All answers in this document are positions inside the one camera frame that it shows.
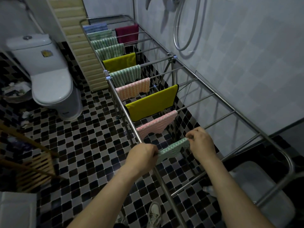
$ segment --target toilet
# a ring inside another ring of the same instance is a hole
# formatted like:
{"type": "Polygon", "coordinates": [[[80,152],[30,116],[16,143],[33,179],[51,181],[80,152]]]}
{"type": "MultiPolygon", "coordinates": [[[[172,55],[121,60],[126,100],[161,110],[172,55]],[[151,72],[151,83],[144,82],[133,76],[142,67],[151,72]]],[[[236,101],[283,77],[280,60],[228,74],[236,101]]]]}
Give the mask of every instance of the toilet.
{"type": "Polygon", "coordinates": [[[7,47],[29,73],[34,101],[56,109],[63,121],[73,121],[82,112],[81,94],[67,63],[48,34],[32,34],[6,40],[7,47]]]}

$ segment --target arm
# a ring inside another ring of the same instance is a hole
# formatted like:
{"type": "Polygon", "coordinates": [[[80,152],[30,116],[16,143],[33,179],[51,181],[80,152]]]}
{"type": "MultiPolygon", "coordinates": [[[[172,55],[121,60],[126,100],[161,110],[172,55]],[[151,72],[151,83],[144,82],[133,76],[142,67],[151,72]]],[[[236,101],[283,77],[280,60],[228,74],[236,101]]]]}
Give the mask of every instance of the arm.
{"type": "Polygon", "coordinates": [[[216,156],[210,135],[203,128],[197,127],[189,131],[186,137],[194,157],[202,164],[211,180],[227,227],[274,228],[216,156]]]}
{"type": "Polygon", "coordinates": [[[112,228],[134,182],[155,166],[158,157],[153,155],[157,152],[152,144],[141,143],[132,148],[126,163],[68,228],[112,228]]]}

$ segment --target yellow towel with black trim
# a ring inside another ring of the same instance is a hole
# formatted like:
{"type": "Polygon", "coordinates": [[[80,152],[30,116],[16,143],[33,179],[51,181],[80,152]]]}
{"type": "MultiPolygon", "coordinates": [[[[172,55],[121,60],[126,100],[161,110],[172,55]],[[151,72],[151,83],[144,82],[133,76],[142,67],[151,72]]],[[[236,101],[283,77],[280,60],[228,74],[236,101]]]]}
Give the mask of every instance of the yellow towel with black trim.
{"type": "Polygon", "coordinates": [[[136,66],[135,53],[129,53],[120,57],[104,60],[103,64],[109,73],[123,70],[132,66],[136,66]]]}
{"type": "Polygon", "coordinates": [[[171,86],[150,96],[126,105],[132,121],[136,122],[173,106],[178,85],[171,86]]]}

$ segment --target drying rack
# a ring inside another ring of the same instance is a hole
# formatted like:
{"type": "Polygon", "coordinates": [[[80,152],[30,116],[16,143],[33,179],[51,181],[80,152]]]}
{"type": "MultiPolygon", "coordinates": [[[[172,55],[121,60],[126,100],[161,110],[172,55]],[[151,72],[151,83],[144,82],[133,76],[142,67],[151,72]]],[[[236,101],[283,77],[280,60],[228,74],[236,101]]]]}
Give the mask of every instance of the drying rack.
{"type": "MultiPolygon", "coordinates": [[[[193,76],[193,79],[192,80],[189,80],[183,84],[180,84],[179,86],[186,86],[188,84],[190,84],[191,82],[194,82],[194,81],[198,81],[200,82],[201,84],[203,84],[203,86],[210,92],[210,94],[206,97],[203,97],[191,104],[189,104],[188,106],[185,106],[181,109],[179,109],[178,111],[180,110],[183,110],[187,107],[190,107],[204,99],[207,99],[211,96],[216,96],[222,103],[224,103],[230,110],[231,112],[226,114],[225,116],[221,117],[220,119],[214,121],[213,123],[207,125],[206,127],[204,127],[204,129],[207,129],[213,125],[215,125],[216,123],[222,121],[223,119],[227,118],[228,116],[232,115],[232,114],[235,114],[237,115],[242,121],[244,121],[249,127],[251,127],[255,132],[256,132],[256,135],[254,135],[252,138],[250,138],[248,141],[246,141],[245,143],[243,143],[242,145],[240,145],[238,148],[236,148],[235,150],[233,150],[230,154],[228,154],[227,156],[225,156],[224,158],[222,158],[222,161],[226,161],[232,157],[235,157],[236,155],[238,155],[239,151],[243,148],[245,148],[247,145],[249,145],[251,142],[253,142],[256,138],[262,138],[266,141],[268,141],[271,145],[273,145],[281,154],[283,154],[283,156],[285,157],[285,159],[287,160],[287,163],[288,163],[288,173],[287,175],[281,179],[272,189],[270,189],[265,195],[262,196],[262,198],[256,203],[256,205],[258,207],[262,207],[265,203],[267,203],[270,199],[272,199],[273,196],[275,196],[281,189],[283,189],[291,180],[294,179],[295,177],[295,166],[294,166],[294,162],[292,161],[291,157],[279,146],[277,145],[267,134],[265,134],[260,128],[258,128],[253,122],[251,122],[248,118],[246,118],[240,111],[238,111],[234,106],[232,106],[223,96],[221,96],[221,94],[216,91],[213,87],[211,87],[209,84],[207,84],[204,80],[202,80],[200,77],[198,77],[194,72],[192,72],[186,65],[184,65],[184,63],[182,63],[179,59],[177,59],[177,56],[175,54],[173,54],[172,52],[169,52],[161,43],[159,43],[153,36],[151,36],[138,22],[136,22],[133,18],[131,18],[129,15],[112,15],[112,16],[107,16],[107,17],[97,17],[97,18],[86,18],[86,19],[83,19],[80,21],[80,26],[86,36],[86,38],[88,39],[88,42],[89,44],[91,45],[92,47],[92,44],[86,34],[86,32],[84,31],[83,27],[82,27],[82,22],[84,21],[90,21],[90,20],[98,20],[100,22],[106,22],[106,21],[111,21],[110,23],[107,23],[108,25],[110,24],[116,24],[116,23],[123,23],[123,22],[133,22],[134,24],[138,24],[139,25],[139,29],[141,29],[142,31],[139,32],[139,33],[145,33],[149,36],[149,38],[146,38],[146,39],[142,39],[142,40],[138,40],[138,41],[134,41],[134,42],[128,42],[128,43],[125,43],[124,46],[126,45],[137,45],[137,43],[139,42],[144,42],[144,41],[148,41],[148,40],[152,40],[155,44],[157,44],[158,46],[157,47],[154,47],[154,48],[151,48],[151,49],[146,49],[146,50],[143,50],[143,51],[140,51],[140,52],[137,52],[137,53],[143,53],[143,52],[146,52],[146,51],[149,51],[149,50],[153,50],[153,49],[162,49],[166,54],[167,54],[167,57],[164,57],[164,58],[161,58],[159,60],[156,60],[156,61],[152,61],[152,62],[148,62],[148,63],[145,63],[145,64],[142,64],[140,65],[141,68],[143,67],[146,67],[146,66],[149,66],[149,65],[153,65],[153,64],[156,64],[158,62],[162,62],[162,61],[168,61],[168,64],[164,70],[164,73],[162,74],[159,74],[159,75],[156,75],[156,76],[152,76],[152,78],[155,78],[157,76],[160,76],[160,81],[159,81],[159,85],[158,86],[154,86],[153,88],[155,89],[155,91],[158,91],[159,87],[160,87],[160,84],[162,82],[162,79],[164,77],[165,74],[167,73],[171,73],[171,77],[172,77],[172,85],[176,84],[176,81],[175,81],[175,71],[177,71],[178,69],[184,69],[187,73],[189,73],[190,75],[193,76]],[[118,22],[112,22],[113,20],[116,20],[116,19],[123,19],[122,21],[118,21],[118,22]],[[173,63],[178,63],[180,65],[179,68],[176,68],[174,69],[173,67],[173,63]],[[170,64],[172,65],[172,69],[171,71],[167,72],[170,64]]],[[[98,55],[96,54],[96,57],[98,58],[100,64],[102,65],[103,69],[104,69],[104,74],[105,76],[109,76],[109,73],[108,71],[105,69],[102,61],[99,59],[98,55]]],[[[127,113],[125,107],[124,107],[124,104],[123,102],[120,100],[119,96],[118,96],[118,93],[116,92],[115,90],[115,87],[114,87],[114,84],[112,82],[112,80],[110,78],[107,78],[107,82],[109,84],[109,89],[110,89],[110,92],[111,92],[111,97],[112,97],[112,100],[113,100],[113,103],[114,103],[114,108],[115,108],[115,111],[116,111],[116,103],[118,104],[118,109],[119,109],[119,112],[120,112],[120,115],[121,115],[121,118],[123,120],[123,123],[124,123],[124,126],[125,126],[125,129],[126,129],[126,132],[127,132],[127,136],[129,137],[130,139],[130,142],[131,144],[133,144],[133,141],[132,141],[132,137],[131,137],[131,134],[129,132],[129,129],[127,127],[127,124],[125,122],[125,119],[124,119],[124,116],[126,118],[126,120],[128,121],[129,123],[129,126],[131,127],[131,130],[133,131],[133,133],[135,134],[135,137],[137,138],[137,140],[139,141],[139,143],[142,143],[142,138],[139,136],[139,133],[137,132],[136,130],[136,127],[135,125],[133,124],[129,114],[127,113]]],[[[165,182],[163,181],[161,175],[159,174],[157,168],[153,168],[153,172],[157,178],[157,180],[159,181],[160,183],[160,186],[165,194],[165,196],[167,197],[168,199],[168,202],[170,204],[170,206],[172,207],[172,210],[173,212],[175,213],[176,215],[176,218],[178,219],[178,222],[180,223],[180,225],[184,228],[187,227],[186,223],[185,223],[185,220],[184,218],[182,217],[181,213],[178,211],[177,209],[177,206],[175,205],[174,201],[173,201],[173,197],[176,196],[177,194],[179,194],[180,192],[182,192],[183,190],[185,190],[186,188],[188,188],[190,185],[192,185],[193,183],[195,183],[196,181],[198,181],[200,178],[202,178],[203,176],[206,175],[206,172],[202,172],[198,175],[196,175],[193,179],[191,179],[187,184],[185,184],[184,186],[182,186],[181,188],[179,188],[176,192],[174,192],[173,194],[170,194],[168,188],[166,187],[165,185],[165,182]]]]}

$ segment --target sneaker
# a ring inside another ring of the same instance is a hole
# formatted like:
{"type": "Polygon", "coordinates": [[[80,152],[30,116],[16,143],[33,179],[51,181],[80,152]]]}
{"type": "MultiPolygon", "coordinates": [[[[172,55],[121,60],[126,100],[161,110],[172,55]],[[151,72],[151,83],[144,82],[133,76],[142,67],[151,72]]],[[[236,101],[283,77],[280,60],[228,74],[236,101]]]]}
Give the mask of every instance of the sneaker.
{"type": "Polygon", "coordinates": [[[147,228],[158,228],[161,225],[161,206],[157,202],[152,202],[148,211],[147,228]]]}
{"type": "Polygon", "coordinates": [[[125,219],[123,213],[120,211],[119,214],[117,215],[117,218],[116,218],[116,221],[115,221],[115,224],[116,223],[122,223],[124,224],[125,226],[128,225],[128,222],[127,222],[127,219],[125,219]]]}

